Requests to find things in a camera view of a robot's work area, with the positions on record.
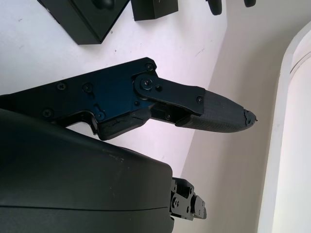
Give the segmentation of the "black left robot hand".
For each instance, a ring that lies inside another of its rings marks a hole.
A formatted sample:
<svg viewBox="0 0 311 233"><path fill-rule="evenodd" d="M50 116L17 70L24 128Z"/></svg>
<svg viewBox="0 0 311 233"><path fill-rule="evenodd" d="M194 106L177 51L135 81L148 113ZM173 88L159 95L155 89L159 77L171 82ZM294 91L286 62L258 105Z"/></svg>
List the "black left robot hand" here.
<svg viewBox="0 0 311 233"><path fill-rule="evenodd" d="M218 16L222 13L222 1L221 0L206 0L208 2L211 13L214 16ZM256 0L244 0L246 7L253 7L256 4Z"/></svg>

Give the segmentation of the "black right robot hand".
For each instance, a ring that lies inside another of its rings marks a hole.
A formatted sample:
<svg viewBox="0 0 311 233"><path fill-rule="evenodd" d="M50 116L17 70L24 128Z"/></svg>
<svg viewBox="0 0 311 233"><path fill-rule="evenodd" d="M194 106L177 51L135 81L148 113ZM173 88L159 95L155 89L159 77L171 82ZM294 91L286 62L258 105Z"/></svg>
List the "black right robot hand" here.
<svg viewBox="0 0 311 233"><path fill-rule="evenodd" d="M108 143L155 119L235 133L256 116L201 87L158 77L146 57L0 98L3 233L170 233L205 219L171 167Z"/></svg>

